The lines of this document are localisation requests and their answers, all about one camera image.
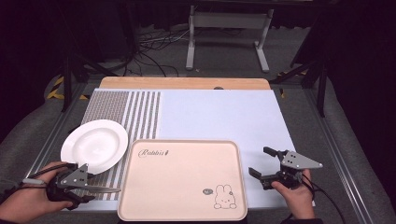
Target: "gray floor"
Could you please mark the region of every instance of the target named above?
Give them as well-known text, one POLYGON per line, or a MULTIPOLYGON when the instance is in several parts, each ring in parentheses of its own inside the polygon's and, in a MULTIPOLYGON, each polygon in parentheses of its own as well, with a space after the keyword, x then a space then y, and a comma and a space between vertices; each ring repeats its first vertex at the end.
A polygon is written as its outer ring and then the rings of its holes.
MULTIPOLYGON (((290 62, 301 45, 308 29, 272 29, 264 45, 270 73, 264 74, 253 46, 257 32, 244 31, 239 35, 227 35, 219 31, 203 31, 196 38, 195 65, 186 71, 188 42, 180 39, 162 50, 147 52, 162 65, 174 66, 181 77, 261 77, 273 79, 279 72, 289 71, 290 62)), ((142 56, 136 59, 152 63, 142 56)), ((134 73, 144 76, 160 76, 156 66, 131 62, 128 66, 134 73)), ((163 70, 169 77, 176 72, 170 67, 163 70)), ((129 71, 128 76, 136 76, 129 71)), ((100 82, 100 75, 92 76, 88 84, 76 84, 74 89, 83 88, 84 94, 91 94, 100 82)), ((346 223, 396 223, 388 196, 382 189, 371 169, 359 142, 352 132, 344 112, 337 102, 332 84, 328 81, 325 100, 325 115, 318 116, 312 98, 316 88, 303 90, 299 78, 288 80, 282 85, 272 85, 282 114, 288 126, 291 139, 297 151, 324 164, 323 169, 313 171, 313 180, 328 192, 340 207, 346 223)), ((0 176, 18 181, 35 162, 44 148, 49 153, 47 161, 60 159, 59 151, 67 132, 77 127, 82 120, 89 100, 76 100, 68 113, 60 113, 62 100, 48 99, 44 105, 22 120, 0 145, 0 176), (64 121, 61 130, 53 127, 64 121)), ((325 223, 342 223, 330 201, 318 193, 316 214, 325 223)), ((249 223, 280 223, 289 215, 287 208, 249 211, 249 223)), ((32 223, 117 223, 116 213, 84 214, 61 212, 47 215, 32 223)))

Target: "dark background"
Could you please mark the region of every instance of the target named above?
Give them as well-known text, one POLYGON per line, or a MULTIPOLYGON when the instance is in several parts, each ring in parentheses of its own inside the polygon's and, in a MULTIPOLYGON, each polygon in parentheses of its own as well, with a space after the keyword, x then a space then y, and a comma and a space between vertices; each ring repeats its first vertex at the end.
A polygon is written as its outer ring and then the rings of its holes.
MULTIPOLYGON (((90 23, 90 17, 100 15, 104 7, 109 9, 108 3, 81 2, 62 8, 76 35, 74 44, 97 62, 122 57, 125 43, 121 41, 116 10, 110 9, 115 14, 104 13, 110 15, 106 20, 94 17, 96 20, 90 23), (100 30, 104 27, 111 28, 114 35, 100 30)), ((326 57, 340 105, 395 208, 396 23, 390 3, 348 1, 345 11, 336 17, 324 13, 319 18, 316 13, 280 9, 272 25, 307 27, 317 20, 296 62, 326 57), (299 20, 289 19, 296 13, 299 20)), ((142 25, 155 24, 165 30, 187 16, 183 14, 185 7, 140 7, 144 11, 141 9, 136 17, 142 25)), ((21 119, 44 103, 44 89, 60 71, 60 38, 54 26, 35 1, 0 2, 0 142, 21 119)))

